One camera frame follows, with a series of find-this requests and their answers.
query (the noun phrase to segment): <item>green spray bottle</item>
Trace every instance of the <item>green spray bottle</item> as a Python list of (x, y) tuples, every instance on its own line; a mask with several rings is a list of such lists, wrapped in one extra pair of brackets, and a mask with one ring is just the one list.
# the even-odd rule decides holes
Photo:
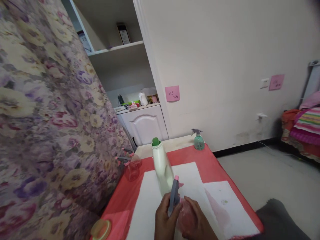
[(200, 136), (200, 132), (202, 132), (199, 129), (193, 128), (191, 136), (196, 133), (197, 136), (194, 138), (194, 148), (197, 150), (203, 150), (204, 149), (204, 140)]

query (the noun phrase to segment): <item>red tablecloth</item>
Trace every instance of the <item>red tablecloth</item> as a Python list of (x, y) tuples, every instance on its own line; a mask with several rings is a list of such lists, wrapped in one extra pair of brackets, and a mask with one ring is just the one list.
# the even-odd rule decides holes
[[(170, 164), (172, 166), (195, 162), (197, 164), (201, 180), (203, 183), (208, 182), (219, 182), (219, 181), (228, 181), (232, 190), (237, 195), (240, 200), (243, 208), (246, 210), (253, 223), (256, 225), (260, 232), (263, 232), (263, 224), (253, 211), (247, 200), (243, 197), (237, 186), (234, 184), (232, 179), (228, 176), (226, 171), (222, 168), (216, 157), (211, 152), (208, 145), (205, 145), (204, 150), (198, 151), (194, 146), (182, 148), (167, 153)], [(124, 229), (121, 240), (126, 239), (130, 223), (132, 219), (132, 214), (134, 207), (136, 205), (140, 186), (142, 183), (144, 172), (154, 170), (153, 159), (152, 157), (145, 158), (142, 160), (142, 166), (140, 168), (140, 175), (137, 180), (134, 182), (128, 182), (127, 179), (123, 176), (113, 193), (110, 202), (105, 209), (101, 218), (106, 219), (106, 215), (112, 215), (119, 212), (128, 213), (128, 221), (123, 223), (123, 226), (117, 226), (117, 229)]]

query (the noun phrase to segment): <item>black bottle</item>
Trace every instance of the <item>black bottle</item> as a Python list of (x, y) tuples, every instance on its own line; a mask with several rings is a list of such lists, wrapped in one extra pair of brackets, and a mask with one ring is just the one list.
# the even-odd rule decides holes
[(124, 100), (120, 94), (118, 95), (118, 99), (119, 99), (120, 105), (123, 106)]

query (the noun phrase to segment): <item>curtain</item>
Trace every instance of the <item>curtain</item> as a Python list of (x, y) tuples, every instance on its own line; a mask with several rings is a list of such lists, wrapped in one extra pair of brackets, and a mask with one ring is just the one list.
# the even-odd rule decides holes
[(128, 137), (59, 0), (0, 0), (0, 239), (88, 239)]

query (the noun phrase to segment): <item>cabinet door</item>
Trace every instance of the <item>cabinet door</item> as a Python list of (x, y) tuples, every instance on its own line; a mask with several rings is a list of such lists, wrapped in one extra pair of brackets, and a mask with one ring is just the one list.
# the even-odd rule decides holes
[(122, 125), (122, 127), (123, 127), (124, 132), (125, 132), (125, 133), (128, 135), (128, 137), (129, 137), (129, 141), (130, 141), (130, 143), (131, 143), (132, 149), (133, 149), (134, 151), (136, 151), (136, 150), (137, 150), (137, 146), (134, 144), (133, 139), (130, 137), (130, 134), (129, 134), (128, 130), (127, 130), (127, 127), (126, 127), (126, 125), (124, 124), (124, 122), (123, 122), (123, 120), (122, 120), (121, 114), (117, 115), (117, 117), (118, 117), (119, 122), (121, 123), (121, 125)]
[(154, 137), (169, 139), (160, 105), (123, 113), (121, 117), (138, 146), (151, 143)]

